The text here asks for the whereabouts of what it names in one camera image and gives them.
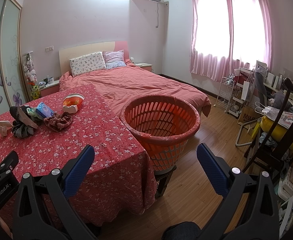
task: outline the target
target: red plastic basket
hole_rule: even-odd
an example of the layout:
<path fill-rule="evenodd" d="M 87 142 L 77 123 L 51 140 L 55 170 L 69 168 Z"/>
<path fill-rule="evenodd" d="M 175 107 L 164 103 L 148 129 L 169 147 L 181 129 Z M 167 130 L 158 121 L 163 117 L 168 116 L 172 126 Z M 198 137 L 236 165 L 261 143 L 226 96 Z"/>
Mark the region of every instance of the red plastic basket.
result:
<path fill-rule="evenodd" d="M 188 102 L 147 95 L 125 104 L 120 119 L 149 154 L 155 174 L 169 172 L 187 140 L 200 128 L 200 116 Z"/>

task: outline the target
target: baseboard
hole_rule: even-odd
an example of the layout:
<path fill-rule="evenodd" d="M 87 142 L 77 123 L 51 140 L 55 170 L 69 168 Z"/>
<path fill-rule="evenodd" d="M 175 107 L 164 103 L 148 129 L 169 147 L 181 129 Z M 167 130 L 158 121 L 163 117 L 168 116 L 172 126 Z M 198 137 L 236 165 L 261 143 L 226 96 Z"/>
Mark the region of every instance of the baseboard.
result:
<path fill-rule="evenodd" d="M 183 84 L 190 85 L 190 86 L 196 88 L 197 90 L 200 90 L 201 92 L 203 92 L 203 93 L 205 93 L 205 94 L 207 94 L 207 95 L 209 95 L 209 96 L 212 96 L 212 97 L 214 97 L 214 98 L 217 98 L 217 95 L 216 95 L 216 94 L 213 94 L 213 93 L 210 92 L 210 91 L 207 91 L 207 90 L 205 90 L 205 89 L 203 89 L 203 88 L 200 88 L 200 87 L 197 87 L 197 86 L 195 86 L 195 85 L 189 84 L 189 83 L 184 82 L 184 81 L 182 81 L 182 80 L 179 80 L 179 79 L 177 79 L 177 78 L 173 78 L 173 77 L 170 77 L 170 76 L 167 76 L 167 75 L 164 75 L 164 74 L 159 74 L 159 76 L 161 76 L 161 77 L 165 77 L 165 78 L 168 78 L 168 79 L 172 79 L 172 80 L 178 81 L 178 82 L 183 83 Z"/>

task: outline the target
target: cream headboard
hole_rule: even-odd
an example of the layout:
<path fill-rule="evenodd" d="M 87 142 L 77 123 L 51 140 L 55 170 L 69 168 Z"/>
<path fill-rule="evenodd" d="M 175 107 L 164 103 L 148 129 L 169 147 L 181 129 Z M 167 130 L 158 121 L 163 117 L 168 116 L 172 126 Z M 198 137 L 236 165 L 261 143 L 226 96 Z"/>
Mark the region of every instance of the cream headboard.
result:
<path fill-rule="evenodd" d="M 62 49 L 59 51 L 60 56 L 60 68 L 61 68 L 61 74 L 70 71 L 70 59 L 75 57 L 80 57 L 84 55 L 88 55 L 91 53 L 99 52 L 99 51 L 119 51 L 119 50 L 125 50 L 124 59 L 129 58 L 129 52 L 128 52 L 128 43 L 126 41 L 111 41 L 111 42 L 102 42 L 102 43 L 93 43 L 93 44 L 87 44 L 82 46 L 77 46 L 73 48 L 68 49 Z"/>

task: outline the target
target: pink curtain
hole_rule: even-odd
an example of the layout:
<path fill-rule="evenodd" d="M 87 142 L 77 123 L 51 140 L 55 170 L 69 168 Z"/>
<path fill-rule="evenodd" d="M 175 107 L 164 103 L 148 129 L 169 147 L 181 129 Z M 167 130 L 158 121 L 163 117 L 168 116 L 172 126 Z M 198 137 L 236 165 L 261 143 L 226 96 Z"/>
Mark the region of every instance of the pink curtain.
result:
<path fill-rule="evenodd" d="M 192 0 L 190 72 L 220 82 L 256 60 L 272 69 L 268 0 Z"/>

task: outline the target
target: wooden floor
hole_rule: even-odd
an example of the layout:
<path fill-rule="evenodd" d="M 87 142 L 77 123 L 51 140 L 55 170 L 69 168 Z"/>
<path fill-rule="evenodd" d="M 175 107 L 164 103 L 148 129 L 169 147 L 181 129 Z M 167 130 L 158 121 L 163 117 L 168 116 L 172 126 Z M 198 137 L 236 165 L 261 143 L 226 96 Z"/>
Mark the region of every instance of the wooden floor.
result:
<path fill-rule="evenodd" d="M 208 118 L 201 116 L 201 125 L 197 134 L 189 139 L 183 155 L 177 162 L 163 197 L 141 216 L 134 216 L 127 211 L 121 212 L 111 223 L 104 223 L 99 237 L 101 240 L 117 239 L 154 239 L 160 240 L 163 231 L 174 224 L 194 221 L 201 228 L 212 216 L 222 197 L 217 195 L 205 172 L 196 158 L 196 148 L 206 143 L 211 151 L 225 159 L 231 167 L 243 168 L 246 159 L 243 154 L 247 147 L 237 148 L 234 143 L 240 126 L 224 110 L 213 107 L 216 99 L 210 97 L 212 108 Z M 246 130 L 242 132 L 240 143 L 248 142 Z M 227 231 L 232 230 L 240 218 L 246 197 L 233 217 Z"/>

